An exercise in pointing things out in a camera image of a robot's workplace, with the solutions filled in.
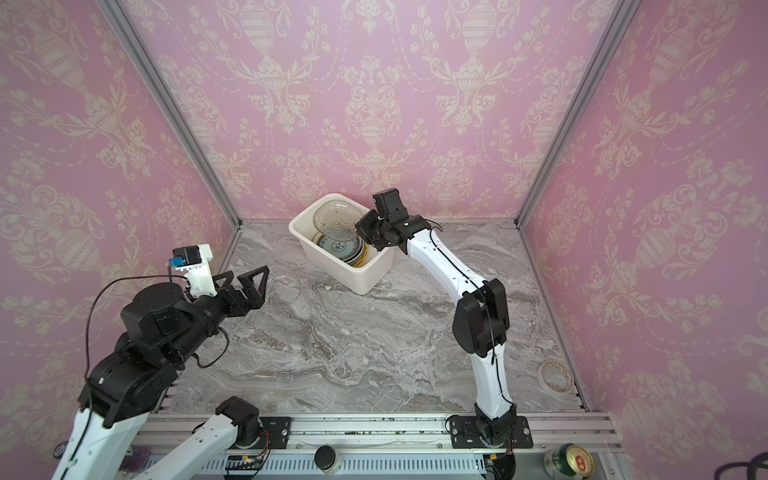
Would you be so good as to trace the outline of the clear glass plate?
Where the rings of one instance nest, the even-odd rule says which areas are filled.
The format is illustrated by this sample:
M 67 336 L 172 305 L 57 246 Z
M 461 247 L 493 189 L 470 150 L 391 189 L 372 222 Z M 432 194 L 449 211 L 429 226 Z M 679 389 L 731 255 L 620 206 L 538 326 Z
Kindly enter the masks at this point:
M 358 237 L 356 224 L 363 212 L 345 200 L 324 202 L 312 216 L 316 230 L 331 240 L 349 242 Z

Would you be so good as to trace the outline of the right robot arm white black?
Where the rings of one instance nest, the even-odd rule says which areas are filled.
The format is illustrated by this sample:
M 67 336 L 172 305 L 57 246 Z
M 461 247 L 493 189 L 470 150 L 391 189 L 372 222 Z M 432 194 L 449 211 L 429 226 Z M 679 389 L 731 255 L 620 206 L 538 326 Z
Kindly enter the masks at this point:
M 489 446 L 511 441 L 517 406 L 505 377 L 510 326 L 506 289 L 474 272 L 441 240 L 434 222 L 408 212 L 395 188 L 373 195 L 375 208 L 356 223 L 360 237 L 378 251 L 397 247 L 424 267 L 455 304 L 452 332 L 471 357 L 476 384 L 476 425 Z

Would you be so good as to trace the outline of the blue floral small plate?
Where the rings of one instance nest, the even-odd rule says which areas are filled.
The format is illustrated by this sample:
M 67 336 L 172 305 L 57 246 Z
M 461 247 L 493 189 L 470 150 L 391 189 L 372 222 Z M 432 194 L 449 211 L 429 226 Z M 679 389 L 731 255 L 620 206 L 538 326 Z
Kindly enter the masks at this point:
M 319 233 L 314 242 L 323 251 L 345 263 L 349 263 L 353 259 L 356 259 L 363 250 L 363 243 L 359 238 L 340 241 Z

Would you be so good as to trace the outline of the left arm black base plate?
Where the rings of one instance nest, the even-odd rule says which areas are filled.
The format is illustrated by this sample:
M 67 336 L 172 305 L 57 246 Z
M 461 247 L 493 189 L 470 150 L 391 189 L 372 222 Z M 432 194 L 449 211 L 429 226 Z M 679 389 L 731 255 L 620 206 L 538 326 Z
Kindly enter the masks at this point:
M 267 416 L 260 418 L 262 432 L 254 448 L 257 450 L 285 450 L 290 439 L 292 418 Z

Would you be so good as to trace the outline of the cream plate with plant drawing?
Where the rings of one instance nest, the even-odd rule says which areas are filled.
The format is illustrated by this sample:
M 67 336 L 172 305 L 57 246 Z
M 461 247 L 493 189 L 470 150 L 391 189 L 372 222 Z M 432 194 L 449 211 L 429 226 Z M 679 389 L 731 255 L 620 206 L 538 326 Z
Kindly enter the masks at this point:
M 318 232 L 318 233 L 317 233 L 317 234 L 316 234 L 316 235 L 313 237 L 313 242 L 314 242 L 314 240 L 315 240 L 316 236 L 317 236 L 319 233 L 320 233 L 320 232 Z M 361 254 L 360 254 L 360 255 L 359 255 L 359 256 L 358 256 L 356 259 L 353 259 L 351 262 L 349 262 L 349 263 L 346 263 L 347 265 L 350 265 L 350 266 L 352 266 L 352 267 L 355 267 L 355 268 L 359 267 L 359 266 L 360 266 L 360 265 L 361 265 L 361 264 L 364 262 L 364 260 L 365 260 L 365 258 L 366 258 L 366 255 L 367 255 L 367 249 L 368 249 L 368 246 L 367 246 L 367 245 L 366 245 L 366 244 L 363 242 L 363 240 L 362 240 L 362 239 L 360 239 L 360 240 L 361 240 L 361 241 L 362 241 L 362 243 L 363 243 L 363 250 L 362 250 L 362 253 L 361 253 Z

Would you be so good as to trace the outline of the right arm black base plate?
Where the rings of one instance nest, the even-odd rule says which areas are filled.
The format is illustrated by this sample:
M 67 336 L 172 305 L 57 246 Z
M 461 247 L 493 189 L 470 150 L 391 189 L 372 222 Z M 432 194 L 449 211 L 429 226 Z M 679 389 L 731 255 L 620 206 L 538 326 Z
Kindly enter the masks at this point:
M 450 436 L 453 449 L 532 449 L 534 441 L 528 420 L 519 416 L 509 433 L 499 443 L 488 443 L 482 439 L 477 426 L 477 418 L 465 415 L 451 415 L 445 421 L 445 429 Z

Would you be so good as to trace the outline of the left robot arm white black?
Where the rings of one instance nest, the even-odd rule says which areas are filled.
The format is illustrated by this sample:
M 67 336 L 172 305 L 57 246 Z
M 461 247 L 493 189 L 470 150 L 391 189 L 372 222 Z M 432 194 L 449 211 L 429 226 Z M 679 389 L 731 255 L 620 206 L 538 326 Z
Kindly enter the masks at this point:
M 174 259 L 177 276 L 139 291 L 121 311 L 126 327 L 113 353 L 88 363 L 80 406 L 56 479 L 113 479 L 129 447 L 187 360 L 222 322 L 261 308 L 266 300 L 266 266 L 237 277 L 212 275 L 208 265 Z

